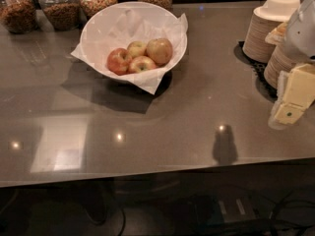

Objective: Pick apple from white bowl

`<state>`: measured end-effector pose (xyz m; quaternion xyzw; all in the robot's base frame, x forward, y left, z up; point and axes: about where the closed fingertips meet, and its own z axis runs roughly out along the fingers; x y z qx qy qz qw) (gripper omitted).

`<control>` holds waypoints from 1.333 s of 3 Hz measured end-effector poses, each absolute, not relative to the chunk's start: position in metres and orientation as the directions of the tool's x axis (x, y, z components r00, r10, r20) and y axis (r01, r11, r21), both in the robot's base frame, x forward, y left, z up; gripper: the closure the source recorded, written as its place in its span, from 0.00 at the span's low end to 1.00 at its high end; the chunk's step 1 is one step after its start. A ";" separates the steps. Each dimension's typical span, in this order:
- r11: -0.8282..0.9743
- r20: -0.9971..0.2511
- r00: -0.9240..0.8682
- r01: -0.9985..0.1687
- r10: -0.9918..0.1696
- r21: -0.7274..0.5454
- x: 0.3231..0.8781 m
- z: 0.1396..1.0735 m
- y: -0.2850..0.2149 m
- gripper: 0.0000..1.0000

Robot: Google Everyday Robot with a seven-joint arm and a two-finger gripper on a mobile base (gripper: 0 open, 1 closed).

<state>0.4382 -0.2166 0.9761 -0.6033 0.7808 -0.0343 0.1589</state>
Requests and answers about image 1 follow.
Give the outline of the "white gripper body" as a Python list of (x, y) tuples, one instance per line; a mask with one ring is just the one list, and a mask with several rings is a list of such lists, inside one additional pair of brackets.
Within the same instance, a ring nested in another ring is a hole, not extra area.
[(315, 62), (315, 0), (303, 0), (291, 15), (283, 39), (283, 52), (295, 62)]

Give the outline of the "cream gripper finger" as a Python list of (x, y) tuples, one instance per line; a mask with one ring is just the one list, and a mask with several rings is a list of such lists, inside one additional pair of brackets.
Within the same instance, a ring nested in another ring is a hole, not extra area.
[(283, 22), (270, 31), (265, 37), (265, 41), (269, 44), (279, 45), (284, 42), (287, 22)]
[(315, 66), (304, 63), (289, 73), (281, 71), (277, 96), (268, 124), (283, 130), (295, 124), (315, 101)]

